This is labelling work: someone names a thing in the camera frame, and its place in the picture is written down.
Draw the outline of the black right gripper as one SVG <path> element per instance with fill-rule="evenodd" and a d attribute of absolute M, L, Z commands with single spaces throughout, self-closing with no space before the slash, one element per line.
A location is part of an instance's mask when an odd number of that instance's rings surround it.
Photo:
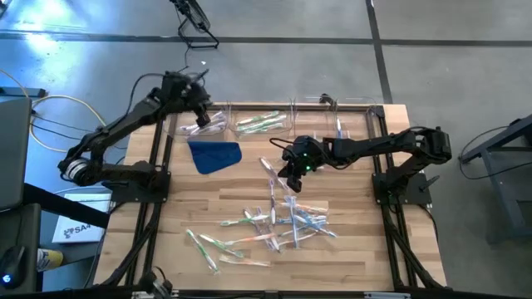
<path fill-rule="evenodd" d="M 287 180 L 287 186 L 292 191 L 300 193 L 301 178 L 307 172 L 316 171 L 326 164 L 328 148 L 309 135 L 301 135 L 283 150 L 282 160 L 286 162 L 282 168 L 282 177 Z"/>

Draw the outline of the purple toothbrush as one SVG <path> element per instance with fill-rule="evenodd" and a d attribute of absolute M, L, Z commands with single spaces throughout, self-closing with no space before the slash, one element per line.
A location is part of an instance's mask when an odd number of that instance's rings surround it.
<path fill-rule="evenodd" d="M 281 253 L 280 246 L 278 245 L 277 234 L 276 234 L 276 232 L 275 232 L 275 230 L 273 228 L 273 225 L 270 222 L 265 221 L 264 222 L 264 229 L 265 229 L 267 234 L 271 234 L 271 237 L 270 237 L 269 241 L 272 243 L 273 249 L 276 252 Z"/>
<path fill-rule="evenodd" d="M 181 126 L 179 132 L 185 135 L 200 135 L 203 133 L 216 132 L 226 127 L 226 120 L 213 120 L 204 127 L 198 125 Z"/>
<path fill-rule="evenodd" d="M 219 111 L 213 114 L 212 116 L 210 116 L 210 119 L 206 124 L 203 124 L 203 125 L 194 124 L 194 125 L 187 126 L 186 129 L 187 130 L 202 129 L 208 125 L 213 125 L 214 123 L 224 121 L 225 119 L 226 119 L 225 113 L 223 111 Z"/>
<path fill-rule="evenodd" d="M 282 189 L 287 192 L 290 192 L 291 189 L 287 186 L 286 182 L 279 178 L 278 172 L 273 168 L 273 166 L 264 158 L 259 158 L 259 163 L 262 165 L 268 176 Z"/>
<path fill-rule="evenodd" d="M 269 185 L 269 191 L 270 191 L 270 222 L 272 226 L 274 226 L 276 223 L 276 208 L 275 208 L 276 200 L 275 200 L 275 192 L 274 192 L 274 181 L 270 179 L 268 181 L 268 185 Z"/>
<path fill-rule="evenodd" d="M 203 128 L 194 129 L 190 132 L 190 136 L 217 134 L 218 132 L 225 130 L 226 125 L 227 123 L 225 121 L 211 123 Z"/>
<path fill-rule="evenodd" d="M 260 236 L 263 236 L 263 230 L 259 226 L 257 220 L 253 220 L 253 214 L 251 214 L 251 211 L 248 208 L 244 208 L 243 210 L 244 216 L 250 221 L 250 223 L 254 226 L 256 235 L 254 236 L 254 241 L 261 241 L 265 242 L 267 246 L 270 248 L 270 242 L 268 238 L 260 238 Z"/>

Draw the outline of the clear scoop-front plastic bin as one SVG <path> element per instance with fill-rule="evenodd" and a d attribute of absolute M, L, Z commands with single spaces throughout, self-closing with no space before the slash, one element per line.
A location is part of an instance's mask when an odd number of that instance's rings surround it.
<path fill-rule="evenodd" d="M 212 116 L 213 114 L 223 111 L 226 116 L 226 128 L 229 126 L 229 115 L 231 112 L 231 104 L 229 102 L 215 102 L 212 106 L 209 106 L 207 108 L 207 114 L 208 116 Z M 218 132 L 217 134 L 210 134 L 210 135 L 198 135 L 198 136 L 190 136 L 185 135 L 183 133 L 180 133 L 180 127 L 181 126 L 190 126 L 196 124 L 197 116 L 194 112 L 185 112 L 181 114 L 173 114 L 170 115 L 163 124 L 163 131 L 167 135 L 173 135 L 175 138 L 181 138 L 181 139 L 188 139 L 188 138 L 207 138 L 207 137 L 214 137 L 216 135 L 223 134 L 225 130 Z"/>
<path fill-rule="evenodd" d="M 287 118 L 283 121 L 285 128 L 269 130 L 263 133 L 244 134 L 238 132 L 236 129 L 240 125 L 235 123 L 239 120 L 247 119 L 256 115 L 269 113 L 270 111 L 278 110 L 279 115 L 286 115 Z M 293 129 L 293 115 L 294 106 L 292 103 L 233 103 L 231 105 L 231 112 L 229 115 L 228 129 L 234 134 L 237 140 L 246 141 L 267 141 L 269 138 L 278 137 L 286 139 L 290 136 Z"/>

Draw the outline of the blue cloth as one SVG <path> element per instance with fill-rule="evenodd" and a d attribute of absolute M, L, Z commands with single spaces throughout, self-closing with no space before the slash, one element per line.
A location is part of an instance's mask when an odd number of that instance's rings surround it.
<path fill-rule="evenodd" d="M 212 174 L 242 159 L 242 151 L 236 142 L 189 141 L 188 146 L 200 174 Z"/>

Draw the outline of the black floor fan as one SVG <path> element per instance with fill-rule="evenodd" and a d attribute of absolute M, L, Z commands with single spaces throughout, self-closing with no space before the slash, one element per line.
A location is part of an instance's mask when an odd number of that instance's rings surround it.
<path fill-rule="evenodd" d="M 189 49 L 217 49 L 219 40 L 210 31 L 211 24 L 197 0 L 169 0 L 176 13 L 185 17 L 178 26 L 178 36 Z M 193 40 L 185 35 L 185 27 L 191 25 L 198 33 L 207 34 L 211 43 L 195 46 Z"/>

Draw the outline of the white printed box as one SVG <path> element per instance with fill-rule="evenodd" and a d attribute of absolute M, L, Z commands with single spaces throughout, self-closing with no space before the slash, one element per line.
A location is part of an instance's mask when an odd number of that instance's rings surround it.
<path fill-rule="evenodd" d="M 110 194 L 64 194 L 63 197 L 101 212 L 109 212 L 111 209 Z M 52 242 L 95 243 L 101 240 L 103 233 L 103 228 L 89 223 L 82 223 L 65 216 L 59 216 Z"/>

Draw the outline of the grey flat bar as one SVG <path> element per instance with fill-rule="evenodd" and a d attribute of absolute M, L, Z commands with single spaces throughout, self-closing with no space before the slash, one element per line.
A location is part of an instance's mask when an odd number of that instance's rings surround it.
<path fill-rule="evenodd" d="M 21 89 L 20 87 L 0 86 L 0 96 L 34 97 L 42 98 L 47 95 L 47 91 L 40 88 Z"/>

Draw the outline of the dark grey laptop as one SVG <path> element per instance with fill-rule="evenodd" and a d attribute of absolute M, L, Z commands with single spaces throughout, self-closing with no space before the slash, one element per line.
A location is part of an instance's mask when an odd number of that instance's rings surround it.
<path fill-rule="evenodd" d="M 22 202 L 32 102 L 0 102 L 0 211 Z"/>

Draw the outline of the blue-legged side table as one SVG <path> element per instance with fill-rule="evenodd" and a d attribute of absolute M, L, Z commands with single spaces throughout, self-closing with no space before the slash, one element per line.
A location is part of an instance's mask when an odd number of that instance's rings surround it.
<path fill-rule="evenodd" d="M 501 209 L 504 227 L 488 237 L 490 243 L 532 238 L 532 114 L 508 125 L 480 134 L 493 136 L 474 148 L 465 145 L 459 153 L 459 166 L 481 159 L 486 173 L 464 177 L 488 179 Z"/>

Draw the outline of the yellow white can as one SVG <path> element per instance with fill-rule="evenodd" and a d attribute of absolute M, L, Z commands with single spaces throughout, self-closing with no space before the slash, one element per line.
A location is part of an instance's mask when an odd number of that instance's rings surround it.
<path fill-rule="evenodd" d="M 62 265 L 63 258 L 60 251 L 38 248 L 36 269 L 38 272 L 56 269 Z"/>

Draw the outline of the black computer mouse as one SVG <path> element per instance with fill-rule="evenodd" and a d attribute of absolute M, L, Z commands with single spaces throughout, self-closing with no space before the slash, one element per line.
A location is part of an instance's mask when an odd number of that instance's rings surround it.
<path fill-rule="evenodd" d="M 25 277 L 26 248 L 15 245 L 0 257 L 0 285 L 5 289 L 19 287 Z"/>

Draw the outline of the clear handled plastic bin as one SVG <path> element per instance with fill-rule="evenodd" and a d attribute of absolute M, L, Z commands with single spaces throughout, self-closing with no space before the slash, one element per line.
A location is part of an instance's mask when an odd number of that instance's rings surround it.
<path fill-rule="evenodd" d="M 336 117 L 341 121 L 342 138 L 363 140 L 372 136 L 372 117 L 377 102 L 369 96 L 357 96 L 337 99 L 337 108 L 332 110 L 336 132 Z"/>
<path fill-rule="evenodd" d="M 330 106 L 319 104 L 319 96 L 308 97 L 308 100 L 313 102 L 301 102 L 294 106 L 292 136 L 309 135 L 318 141 L 337 138 Z"/>

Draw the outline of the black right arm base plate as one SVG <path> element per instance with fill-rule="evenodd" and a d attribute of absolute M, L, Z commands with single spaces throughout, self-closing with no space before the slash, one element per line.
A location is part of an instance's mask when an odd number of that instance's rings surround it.
<path fill-rule="evenodd" d="M 380 205 L 431 203 L 429 180 L 423 173 L 415 174 L 405 184 L 396 187 L 387 184 L 385 174 L 374 174 L 372 185 L 375 200 Z"/>

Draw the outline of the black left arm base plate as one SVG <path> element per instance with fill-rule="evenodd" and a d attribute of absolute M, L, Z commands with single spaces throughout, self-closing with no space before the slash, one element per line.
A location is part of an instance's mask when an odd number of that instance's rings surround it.
<path fill-rule="evenodd" d="M 111 200 L 117 203 L 163 203 L 170 189 L 170 172 L 156 172 L 148 179 L 126 179 L 104 182 L 111 191 Z"/>

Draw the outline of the white bracket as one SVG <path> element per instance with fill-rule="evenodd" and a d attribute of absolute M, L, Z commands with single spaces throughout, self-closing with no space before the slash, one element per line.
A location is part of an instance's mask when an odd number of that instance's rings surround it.
<path fill-rule="evenodd" d="M 365 292 L 364 299 L 411 299 L 409 293 L 401 292 Z"/>

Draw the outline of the black desk frame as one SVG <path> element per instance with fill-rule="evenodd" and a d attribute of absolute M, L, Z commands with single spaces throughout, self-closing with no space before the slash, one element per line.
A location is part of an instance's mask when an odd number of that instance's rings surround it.
<path fill-rule="evenodd" d="M 0 285 L 0 296 L 37 291 L 36 264 L 42 211 L 89 223 L 99 228 L 105 228 L 110 217 L 107 212 L 65 199 L 34 185 L 25 184 L 21 204 L 15 208 L 0 211 L 0 257 L 8 248 L 23 245 L 26 248 L 25 277 L 22 284 L 14 289 L 5 289 Z"/>

